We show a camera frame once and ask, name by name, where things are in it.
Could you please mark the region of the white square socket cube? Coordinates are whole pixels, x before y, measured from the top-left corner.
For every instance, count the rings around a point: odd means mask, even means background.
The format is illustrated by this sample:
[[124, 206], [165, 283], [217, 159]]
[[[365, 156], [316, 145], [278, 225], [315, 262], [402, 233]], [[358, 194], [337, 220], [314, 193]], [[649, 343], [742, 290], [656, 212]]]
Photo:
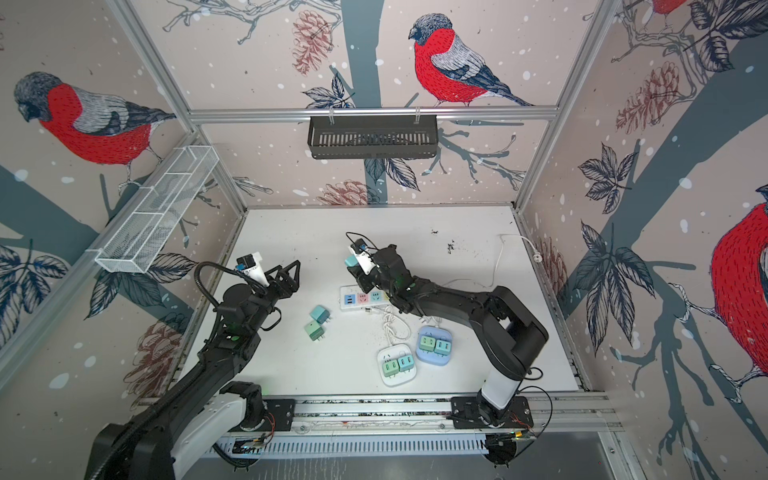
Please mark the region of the white square socket cube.
[[376, 355], [378, 373], [388, 387], [396, 387], [415, 379], [415, 357], [407, 344], [395, 344], [381, 349]]

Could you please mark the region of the green plug adapter low cluster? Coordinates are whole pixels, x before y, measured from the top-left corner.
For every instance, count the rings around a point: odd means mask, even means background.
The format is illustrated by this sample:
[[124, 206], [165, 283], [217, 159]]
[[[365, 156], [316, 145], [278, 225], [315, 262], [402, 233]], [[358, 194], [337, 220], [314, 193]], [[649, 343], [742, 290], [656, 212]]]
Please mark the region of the green plug adapter low cluster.
[[310, 321], [304, 326], [305, 333], [311, 341], [320, 339], [325, 334], [323, 326], [315, 320]]

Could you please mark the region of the white multicolour power strip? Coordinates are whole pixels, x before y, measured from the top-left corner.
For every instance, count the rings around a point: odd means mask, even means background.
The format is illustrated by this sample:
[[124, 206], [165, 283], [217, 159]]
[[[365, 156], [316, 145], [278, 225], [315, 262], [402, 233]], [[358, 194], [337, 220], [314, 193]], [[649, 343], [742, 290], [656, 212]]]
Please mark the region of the white multicolour power strip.
[[387, 294], [377, 288], [366, 293], [357, 285], [342, 286], [339, 289], [339, 308], [342, 311], [378, 308], [390, 304]]

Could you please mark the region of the blue square socket cube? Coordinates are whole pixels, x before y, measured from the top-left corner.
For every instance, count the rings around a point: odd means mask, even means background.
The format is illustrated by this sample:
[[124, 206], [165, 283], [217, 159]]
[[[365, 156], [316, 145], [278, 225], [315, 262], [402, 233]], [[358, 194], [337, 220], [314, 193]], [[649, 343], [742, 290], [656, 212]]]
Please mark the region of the blue square socket cube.
[[422, 362], [445, 366], [450, 362], [452, 349], [453, 336], [449, 331], [433, 326], [419, 330], [416, 355]]

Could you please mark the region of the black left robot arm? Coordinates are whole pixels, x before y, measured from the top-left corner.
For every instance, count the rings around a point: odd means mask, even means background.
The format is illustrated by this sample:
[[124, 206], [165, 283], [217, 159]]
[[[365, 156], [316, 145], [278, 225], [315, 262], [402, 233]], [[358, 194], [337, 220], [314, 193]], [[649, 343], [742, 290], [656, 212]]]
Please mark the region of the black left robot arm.
[[277, 303], [300, 288], [301, 263], [263, 270], [258, 255], [235, 269], [203, 261], [193, 272], [216, 315], [192, 369], [159, 400], [95, 438], [88, 479], [181, 479], [230, 429], [266, 419], [260, 385], [236, 380], [261, 342]]

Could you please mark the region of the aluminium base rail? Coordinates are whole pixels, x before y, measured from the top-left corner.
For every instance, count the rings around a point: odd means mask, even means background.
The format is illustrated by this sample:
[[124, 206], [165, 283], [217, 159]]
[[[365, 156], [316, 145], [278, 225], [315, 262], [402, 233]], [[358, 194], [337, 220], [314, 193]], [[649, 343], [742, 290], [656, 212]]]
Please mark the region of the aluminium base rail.
[[268, 396], [265, 403], [276, 421], [276, 430], [295, 435], [624, 430], [607, 396], [600, 393], [527, 391], [513, 398], [511, 412], [499, 427], [480, 420], [473, 395]]

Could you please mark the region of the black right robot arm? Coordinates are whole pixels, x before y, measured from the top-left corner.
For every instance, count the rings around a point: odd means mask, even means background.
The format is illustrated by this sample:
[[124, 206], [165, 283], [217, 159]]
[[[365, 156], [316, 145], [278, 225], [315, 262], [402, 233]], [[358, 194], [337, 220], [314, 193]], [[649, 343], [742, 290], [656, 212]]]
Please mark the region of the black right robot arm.
[[349, 250], [352, 257], [345, 261], [347, 270], [364, 293], [381, 290], [401, 314], [437, 317], [474, 332], [492, 365], [478, 393], [477, 417], [488, 426], [501, 426], [549, 340], [541, 322], [504, 286], [470, 292], [412, 275], [394, 244], [377, 248], [359, 238]]

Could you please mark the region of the teal plug adapter cluster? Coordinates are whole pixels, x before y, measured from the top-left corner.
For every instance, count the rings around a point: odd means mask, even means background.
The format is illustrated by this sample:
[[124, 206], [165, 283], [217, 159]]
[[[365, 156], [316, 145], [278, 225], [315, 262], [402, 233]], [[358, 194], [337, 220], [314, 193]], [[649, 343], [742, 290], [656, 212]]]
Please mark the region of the teal plug adapter cluster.
[[397, 359], [400, 372], [407, 372], [415, 367], [415, 361], [412, 355], [404, 355]]
[[317, 305], [310, 312], [310, 316], [315, 322], [322, 325], [330, 318], [330, 311], [322, 305]]

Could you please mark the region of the white mesh wall shelf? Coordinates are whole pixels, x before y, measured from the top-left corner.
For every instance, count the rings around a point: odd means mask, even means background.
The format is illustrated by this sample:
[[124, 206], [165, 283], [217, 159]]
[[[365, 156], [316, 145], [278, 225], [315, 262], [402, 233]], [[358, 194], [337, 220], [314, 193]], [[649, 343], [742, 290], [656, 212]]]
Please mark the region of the white mesh wall shelf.
[[110, 273], [145, 273], [219, 162], [212, 146], [178, 149], [153, 185], [102, 247], [95, 262]]

